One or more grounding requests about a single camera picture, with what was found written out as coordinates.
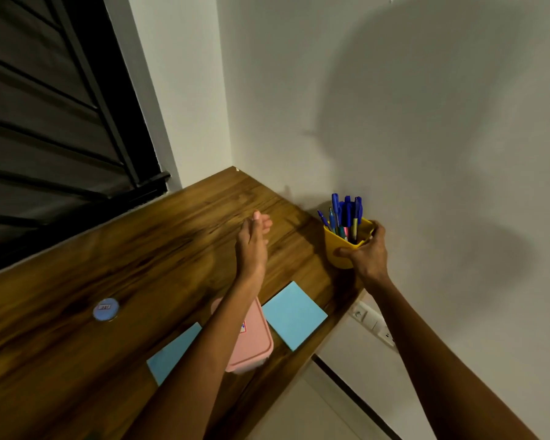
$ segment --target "desk surface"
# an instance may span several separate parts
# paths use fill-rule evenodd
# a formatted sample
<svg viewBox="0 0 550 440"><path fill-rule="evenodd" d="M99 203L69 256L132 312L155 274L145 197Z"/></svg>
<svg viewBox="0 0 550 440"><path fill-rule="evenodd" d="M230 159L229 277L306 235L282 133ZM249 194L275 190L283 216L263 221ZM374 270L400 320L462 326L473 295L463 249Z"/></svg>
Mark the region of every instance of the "desk surface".
<svg viewBox="0 0 550 440"><path fill-rule="evenodd" d="M253 178L226 169L0 273L0 439L119 439L155 392L146 359L196 321L235 275L235 235L271 214L261 303L290 281L328 314L291 352L225 374L207 438L245 438L357 298L325 259L321 223ZM115 297L100 323L95 303Z"/></svg>

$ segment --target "forearm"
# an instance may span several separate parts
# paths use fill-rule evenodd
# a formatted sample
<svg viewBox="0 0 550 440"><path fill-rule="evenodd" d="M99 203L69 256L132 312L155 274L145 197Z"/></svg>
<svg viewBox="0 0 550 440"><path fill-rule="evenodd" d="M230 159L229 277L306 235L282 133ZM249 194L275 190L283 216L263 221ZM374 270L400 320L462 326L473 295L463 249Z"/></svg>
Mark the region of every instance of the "forearm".
<svg viewBox="0 0 550 440"><path fill-rule="evenodd" d="M440 340L391 283L365 279L438 439L533 439L534 434Z"/></svg>
<svg viewBox="0 0 550 440"><path fill-rule="evenodd" d="M240 326L260 282L238 279L125 440L202 439Z"/></svg>

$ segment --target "blue round sticker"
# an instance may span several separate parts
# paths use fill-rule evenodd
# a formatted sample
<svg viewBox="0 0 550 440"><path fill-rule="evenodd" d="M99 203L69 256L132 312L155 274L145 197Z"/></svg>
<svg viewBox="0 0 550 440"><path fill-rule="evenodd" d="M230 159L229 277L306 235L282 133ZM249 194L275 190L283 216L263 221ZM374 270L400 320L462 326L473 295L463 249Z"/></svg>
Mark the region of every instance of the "blue round sticker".
<svg viewBox="0 0 550 440"><path fill-rule="evenodd" d="M94 315L94 318L96 318L98 321L110 321L116 316L119 308L120 304L118 304L117 300L115 300L114 298L106 298L100 301L98 305L94 307L94 311L92 313Z"/></svg>

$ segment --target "sticky note pad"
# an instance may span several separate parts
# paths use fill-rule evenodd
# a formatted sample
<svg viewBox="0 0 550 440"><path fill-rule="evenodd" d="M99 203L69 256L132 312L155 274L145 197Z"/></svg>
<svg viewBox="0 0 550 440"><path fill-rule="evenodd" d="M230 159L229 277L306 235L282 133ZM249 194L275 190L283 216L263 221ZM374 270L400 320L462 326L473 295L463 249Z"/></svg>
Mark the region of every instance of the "sticky note pad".
<svg viewBox="0 0 550 440"><path fill-rule="evenodd" d="M161 383L173 370L179 359L183 357L183 354L185 354L189 345L193 343L193 340L198 336L201 329L202 326L195 323L147 360L147 366L159 386L161 386Z"/></svg>
<svg viewBox="0 0 550 440"><path fill-rule="evenodd" d="M295 282L263 306L263 314L291 350L295 350L326 319L326 312Z"/></svg>

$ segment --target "pink box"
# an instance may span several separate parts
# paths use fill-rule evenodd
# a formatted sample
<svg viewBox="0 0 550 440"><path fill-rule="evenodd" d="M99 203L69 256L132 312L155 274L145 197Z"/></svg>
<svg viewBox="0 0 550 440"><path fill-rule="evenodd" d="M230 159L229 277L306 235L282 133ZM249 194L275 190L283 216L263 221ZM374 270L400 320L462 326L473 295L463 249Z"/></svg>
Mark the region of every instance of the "pink box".
<svg viewBox="0 0 550 440"><path fill-rule="evenodd" d="M222 298L212 303L211 311L214 313ZM242 374L262 365L273 352L273 338L267 320L263 315L263 309L259 299L255 298L249 312L244 318L240 328L235 349L226 366L226 372Z"/></svg>

